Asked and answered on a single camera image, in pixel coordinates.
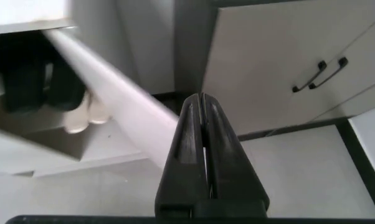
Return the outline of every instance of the white shoe sole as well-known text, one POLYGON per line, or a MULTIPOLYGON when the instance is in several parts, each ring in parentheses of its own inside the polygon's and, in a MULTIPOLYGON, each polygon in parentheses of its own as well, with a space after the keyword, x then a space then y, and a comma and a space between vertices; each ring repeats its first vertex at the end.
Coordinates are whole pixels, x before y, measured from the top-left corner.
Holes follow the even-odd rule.
POLYGON ((106 106, 94 94, 91 94, 88 113, 92 124, 104 124, 110 119, 106 106))
POLYGON ((88 127, 89 98, 89 93, 85 92, 80 106, 75 110, 64 113, 63 124, 67 133, 80 133, 88 127))

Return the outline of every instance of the white floor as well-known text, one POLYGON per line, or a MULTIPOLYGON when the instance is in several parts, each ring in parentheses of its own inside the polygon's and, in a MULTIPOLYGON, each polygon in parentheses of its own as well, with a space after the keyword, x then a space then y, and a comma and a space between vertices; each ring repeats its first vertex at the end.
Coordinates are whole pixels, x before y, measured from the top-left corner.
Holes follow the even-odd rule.
POLYGON ((270 217, 375 218, 336 127, 242 142, 270 198, 270 217))
POLYGON ((17 215, 154 216, 160 178, 147 159, 39 178, 0 175, 0 223, 17 215))
MULTIPOLYGON (((375 218, 334 126, 242 145, 270 197, 269 217, 375 218)), ((0 175, 0 223, 28 214, 153 216, 160 178, 147 159, 40 178, 0 175)))

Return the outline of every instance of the open cabinet door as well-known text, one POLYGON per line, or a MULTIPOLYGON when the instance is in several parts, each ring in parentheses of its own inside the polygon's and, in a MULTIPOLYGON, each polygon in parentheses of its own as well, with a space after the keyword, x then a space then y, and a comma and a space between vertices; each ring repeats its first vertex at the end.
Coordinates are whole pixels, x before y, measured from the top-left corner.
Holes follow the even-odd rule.
POLYGON ((163 168, 178 117, 66 30, 44 34, 109 109, 123 133, 163 168))

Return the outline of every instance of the cabinet door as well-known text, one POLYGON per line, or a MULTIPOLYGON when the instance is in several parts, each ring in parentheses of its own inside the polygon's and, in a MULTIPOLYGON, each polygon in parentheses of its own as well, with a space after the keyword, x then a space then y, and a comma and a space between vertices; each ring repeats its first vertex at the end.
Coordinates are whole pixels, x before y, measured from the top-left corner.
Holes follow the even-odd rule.
POLYGON ((294 85, 375 22, 375 0, 295 1, 219 10, 203 91, 237 134, 278 127, 294 85))
POLYGON ((349 100, 353 96, 375 85, 375 25, 339 54, 314 83, 319 84, 338 69, 338 60, 348 59, 348 64, 322 86, 295 94, 289 110, 284 114, 282 126, 300 124, 349 100))
POLYGON ((375 108, 375 85, 352 99, 336 106, 326 113, 315 118, 314 121, 340 118, 344 116, 356 116, 375 108))
POLYGON ((0 131, 0 172, 17 174, 65 166, 77 160, 44 146, 0 131))

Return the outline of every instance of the cabinet handle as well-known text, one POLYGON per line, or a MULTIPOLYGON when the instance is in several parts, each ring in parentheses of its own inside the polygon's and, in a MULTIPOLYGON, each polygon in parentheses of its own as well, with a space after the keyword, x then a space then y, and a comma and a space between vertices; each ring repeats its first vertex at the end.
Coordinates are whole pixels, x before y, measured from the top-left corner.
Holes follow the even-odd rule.
POLYGON ((297 87, 297 86, 294 86, 293 87, 293 93, 296 93, 296 92, 299 92, 301 90, 303 90, 305 87, 307 87, 311 82, 313 82, 327 67, 327 64, 326 62, 323 60, 321 62, 319 62, 318 64, 318 68, 319 68, 319 72, 317 72, 309 81, 307 81, 306 84, 304 84, 301 88, 297 87))
POLYGON ((319 83, 318 85, 315 85, 314 83, 311 83, 309 85, 310 90, 314 90, 314 89, 318 88, 319 86, 322 86, 323 84, 325 84, 325 82, 327 82, 333 76, 337 75, 337 73, 339 73, 339 71, 341 71, 345 66, 347 66, 347 64, 348 64, 348 59, 346 57, 343 57, 343 58, 339 59, 338 60, 339 69, 337 69, 337 71, 335 71, 327 79, 323 80, 323 82, 319 83))

